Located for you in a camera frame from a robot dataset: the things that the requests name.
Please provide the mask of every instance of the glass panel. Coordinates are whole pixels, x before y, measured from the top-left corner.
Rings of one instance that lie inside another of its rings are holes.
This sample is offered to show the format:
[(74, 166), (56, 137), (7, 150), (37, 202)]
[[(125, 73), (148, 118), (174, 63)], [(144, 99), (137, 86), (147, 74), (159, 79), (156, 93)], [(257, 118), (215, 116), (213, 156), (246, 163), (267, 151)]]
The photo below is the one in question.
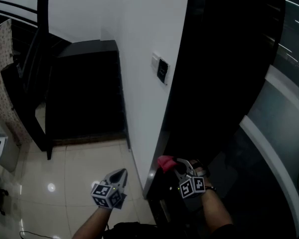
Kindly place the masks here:
[(289, 206), (276, 178), (241, 128), (209, 169), (210, 180), (243, 238), (296, 237)]
[(299, 194), (299, 110), (266, 81), (248, 117), (278, 154)]
[(299, 86), (299, 0), (286, 0), (284, 28), (274, 66)]

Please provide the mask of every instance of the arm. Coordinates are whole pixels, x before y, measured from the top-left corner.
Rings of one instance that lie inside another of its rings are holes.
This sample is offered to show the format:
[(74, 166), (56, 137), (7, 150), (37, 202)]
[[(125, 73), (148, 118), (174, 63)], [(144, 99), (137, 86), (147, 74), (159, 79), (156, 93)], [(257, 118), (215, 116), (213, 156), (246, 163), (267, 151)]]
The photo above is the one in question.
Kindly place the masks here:
[[(204, 182), (205, 186), (212, 186), (207, 178), (204, 178)], [(213, 190), (206, 190), (201, 196), (201, 202), (204, 207), (205, 219), (211, 233), (224, 225), (233, 224), (228, 211)]]
[(73, 239), (101, 239), (112, 209), (99, 207), (79, 228)]

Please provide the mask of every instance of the tile floor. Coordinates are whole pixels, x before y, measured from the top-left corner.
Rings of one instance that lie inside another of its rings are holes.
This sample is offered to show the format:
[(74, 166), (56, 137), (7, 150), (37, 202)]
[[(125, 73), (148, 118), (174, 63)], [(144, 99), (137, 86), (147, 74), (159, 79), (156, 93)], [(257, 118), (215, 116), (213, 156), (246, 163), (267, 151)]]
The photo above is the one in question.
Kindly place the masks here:
[(20, 230), (70, 239), (97, 209), (90, 196), (92, 183), (124, 167), (129, 173), (127, 198), (121, 210), (113, 210), (110, 228), (119, 222), (154, 224), (125, 140), (56, 147), (50, 161), (35, 143), (22, 146), (13, 173), (0, 167), (0, 188), (9, 192), (3, 198), (0, 239), (19, 238)]

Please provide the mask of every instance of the white wall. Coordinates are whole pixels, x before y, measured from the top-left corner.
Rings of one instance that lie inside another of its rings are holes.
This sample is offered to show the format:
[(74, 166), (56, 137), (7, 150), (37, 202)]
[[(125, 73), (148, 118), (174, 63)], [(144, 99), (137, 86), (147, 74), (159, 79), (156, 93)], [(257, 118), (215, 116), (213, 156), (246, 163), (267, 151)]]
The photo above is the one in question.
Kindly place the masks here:
[[(36, 9), (37, 0), (6, 0)], [(0, 4), (0, 9), (36, 21), (36, 15)], [(71, 42), (101, 38), (101, 0), (49, 0), (50, 33)]]
[(171, 84), (153, 73), (157, 51), (174, 75), (187, 0), (121, 0), (116, 41), (132, 151), (144, 187), (163, 121)]

